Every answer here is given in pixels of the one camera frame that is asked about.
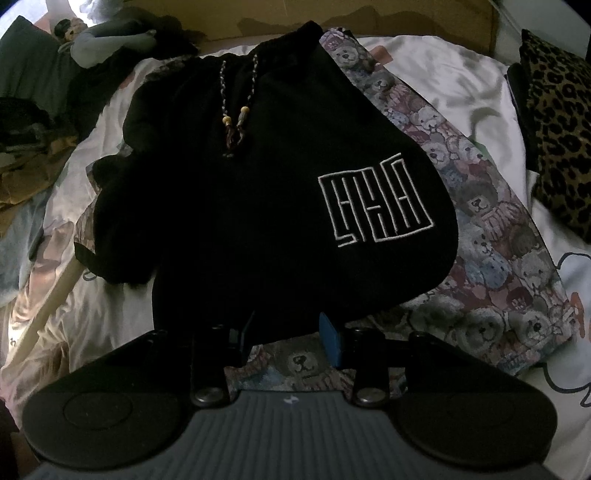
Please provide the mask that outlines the teddy bear print cloth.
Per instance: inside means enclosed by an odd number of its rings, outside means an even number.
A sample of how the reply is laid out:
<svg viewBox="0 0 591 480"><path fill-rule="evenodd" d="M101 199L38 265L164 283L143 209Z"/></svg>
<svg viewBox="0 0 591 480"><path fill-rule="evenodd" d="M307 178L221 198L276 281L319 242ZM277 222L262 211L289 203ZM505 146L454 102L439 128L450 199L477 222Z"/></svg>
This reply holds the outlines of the teddy bear print cloth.
<svg viewBox="0 0 591 480"><path fill-rule="evenodd" d="M400 337L426 331L511 374L550 355L569 339L573 309L515 193L474 143L380 67L355 38L322 31L322 47L349 81L427 153L451 196L459 235L455 263L439 286L390 313L329 317L345 322L373 317ZM269 335L249 331L266 343L317 328Z"/></svg>

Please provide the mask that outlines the black hoodie with white logo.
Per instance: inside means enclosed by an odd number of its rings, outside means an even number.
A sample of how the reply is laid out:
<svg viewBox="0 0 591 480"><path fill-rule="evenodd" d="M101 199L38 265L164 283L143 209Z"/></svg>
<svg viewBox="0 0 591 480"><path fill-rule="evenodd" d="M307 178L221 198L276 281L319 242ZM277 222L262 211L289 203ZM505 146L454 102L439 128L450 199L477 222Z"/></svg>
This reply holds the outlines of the black hoodie with white logo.
<svg viewBox="0 0 591 480"><path fill-rule="evenodd" d="M311 330L321 314L393 312L450 273L442 178L323 32L167 64L132 97L130 153L92 165L76 257L111 284L153 281L157 323Z"/></svg>

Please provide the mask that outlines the white printed bed sheet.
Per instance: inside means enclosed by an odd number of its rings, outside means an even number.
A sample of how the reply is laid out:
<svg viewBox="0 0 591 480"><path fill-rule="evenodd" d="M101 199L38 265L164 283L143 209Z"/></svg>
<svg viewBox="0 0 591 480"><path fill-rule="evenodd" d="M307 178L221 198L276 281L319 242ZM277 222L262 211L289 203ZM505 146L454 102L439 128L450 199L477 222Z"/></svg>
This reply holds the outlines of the white printed bed sheet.
<svg viewBox="0 0 591 480"><path fill-rule="evenodd" d="M544 391L558 411L547 467L563 479L590 475L590 248L558 225L530 196L535 176L506 81L506 67L431 36L368 37L370 52L404 80L493 160L533 220L575 307L573 338L522 379ZM1 313L1 397L18 416L38 388L148 331L149 287L114 287L73 258L73 223L89 203L87 165L110 153L122 137L131 96L154 61L142 62L115 95L98 130L74 154L46 216L47 236L28 286Z"/></svg>

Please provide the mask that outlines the light blue fleece blanket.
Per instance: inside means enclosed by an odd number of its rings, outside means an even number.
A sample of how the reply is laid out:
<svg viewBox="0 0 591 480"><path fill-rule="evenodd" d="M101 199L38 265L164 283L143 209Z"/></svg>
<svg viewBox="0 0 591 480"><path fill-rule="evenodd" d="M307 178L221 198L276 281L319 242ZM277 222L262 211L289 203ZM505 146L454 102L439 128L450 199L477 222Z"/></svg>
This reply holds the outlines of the light blue fleece blanket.
<svg viewBox="0 0 591 480"><path fill-rule="evenodd" d="M43 222L51 189L27 200L1 238L0 301L4 307L24 287L37 248L43 238Z"/></svg>

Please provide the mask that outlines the mustard yellow cloth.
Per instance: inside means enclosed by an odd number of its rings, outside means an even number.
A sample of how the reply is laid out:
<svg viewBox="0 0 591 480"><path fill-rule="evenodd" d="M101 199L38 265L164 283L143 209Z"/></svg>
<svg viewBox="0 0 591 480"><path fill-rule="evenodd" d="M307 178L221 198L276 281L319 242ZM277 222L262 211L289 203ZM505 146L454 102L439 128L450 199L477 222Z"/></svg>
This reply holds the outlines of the mustard yellow cloth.
<svg viewBox="0 0 591 480"><path fill-rule="evenodd" d="M69 136L41 150L8 154L13 163L1 167L1 236L28 200L55 183L76 146L77 138Z"/></svg>

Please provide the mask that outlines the leopard print pillow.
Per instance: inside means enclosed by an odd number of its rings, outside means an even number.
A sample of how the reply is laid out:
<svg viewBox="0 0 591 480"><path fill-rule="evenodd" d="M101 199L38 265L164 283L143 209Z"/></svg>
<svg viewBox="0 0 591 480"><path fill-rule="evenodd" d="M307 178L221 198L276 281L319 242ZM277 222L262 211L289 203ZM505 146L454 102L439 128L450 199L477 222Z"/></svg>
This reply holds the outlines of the leopard print pillow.
<svg viewBox="0 0 591 480"><path fill-rule="evenodd" d="M590 63L521 32L509 81L526 147L538 174L532 195L557 222L590 242Z"/></svg>

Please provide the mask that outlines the dark green pillow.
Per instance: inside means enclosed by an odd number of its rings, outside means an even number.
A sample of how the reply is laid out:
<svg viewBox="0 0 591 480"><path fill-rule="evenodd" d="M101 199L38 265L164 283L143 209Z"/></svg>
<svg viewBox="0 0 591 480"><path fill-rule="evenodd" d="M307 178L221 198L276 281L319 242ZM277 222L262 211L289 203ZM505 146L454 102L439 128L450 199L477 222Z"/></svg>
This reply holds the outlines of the dark green pillow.
<svg viewBox="0 0 591 480"><path fill-rule="evenodd" d="M1 38L1 96L33 101L51 118L66 109L80 67L50 34L18 16Z"/></svg>

